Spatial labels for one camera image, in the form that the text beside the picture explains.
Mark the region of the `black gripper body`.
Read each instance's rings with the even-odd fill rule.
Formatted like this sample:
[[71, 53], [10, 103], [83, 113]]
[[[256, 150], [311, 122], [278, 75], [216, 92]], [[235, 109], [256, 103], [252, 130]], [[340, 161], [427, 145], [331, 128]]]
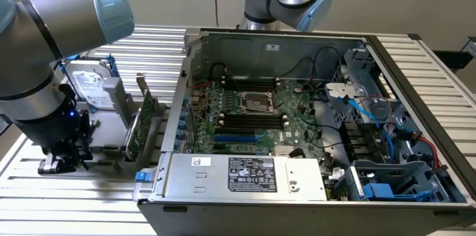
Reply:
[[46, 155], [64, 161], [90, 161], [94, 158], [88, 146], [91, 126], [87, 112], [64, 112], [42, 119], [15, 120], [14, 123]]

